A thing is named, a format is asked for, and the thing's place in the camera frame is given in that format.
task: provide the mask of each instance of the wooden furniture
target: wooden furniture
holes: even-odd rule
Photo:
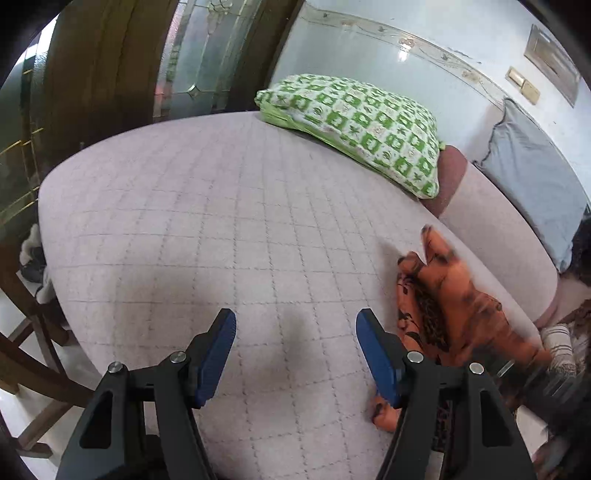
[[[37,303],[17,277],[18,249],[0,245],[0,288],[16,307],[25,314],[13,332],[0,333],[0,388],[18,394],[23,385],[52,398],[49,405],[18,436],[10,442],[21,456],[48,458],[51,449],[38,440],[71,408],[84,407],[92,390],[70,380],[61,364],[53,342],[66,346],[73,341],[68,330],[63,329],[51,315],[51,307]],[[47,365],[22,351],[20,345],[32,333],[35,334]]]
[[[4,478],[14,480],[37,480],[29,468],[22,461],[14,446],[15,440],[10,435],[10,431],[0,414],[0,472]]]

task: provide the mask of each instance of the pillow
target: pillow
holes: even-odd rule
[[[320,138],[391,178],[420,199],[439,192],[433,114],[369,83],[292,75],[256,94],[265,122]]]
[[[559,272],[571,261],[587,195],[548,136],[511,99],[492,131],[489,153],[475,166],[530,224]]]

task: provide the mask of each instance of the wall plate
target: wall plate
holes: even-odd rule
[[[536,25],[531,26],[525,56],[546,75],[568,103],[574,106],[581,74],[566,52]]]
[[[513,67],[507,72],[506,78],[515,83],[519,88],[523,87],[523,84],[525,83],[525,77]]]
[[[538,100],[540,100],[540,91],[536,87],[534,87],[534,85],[529,80],[526,80],[523,83],[520,92],[533,105],[538,103]]]

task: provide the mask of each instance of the metal screw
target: metal screw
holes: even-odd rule
[[[477,362],[473,362],[470,364],[470,372],[476,375],[482,375],[484,373],[484,367]]]
[[[116,362],[116,361],[112,362],[107,367],[107,371],[110,374],[115,374],[115,373],[121,372],[122,370],[123,370],[123,364],[121,362]]]
[[[423,361],[424,357],[421,352],[412,351],[407,353],[407,358],[414,364],[419,364]]]
[[[183,351],[178,351],[170,354],[170,361],[174,364],[182,364],[187,359],[187,354]]]

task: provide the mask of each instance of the patterned pillowcase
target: patterned pillowcase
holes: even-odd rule
[[[302,74],[261,90],[255,102],[266,122],[308,132],[418,198],[439,193],[436,120],[410,98],[352,79]]]

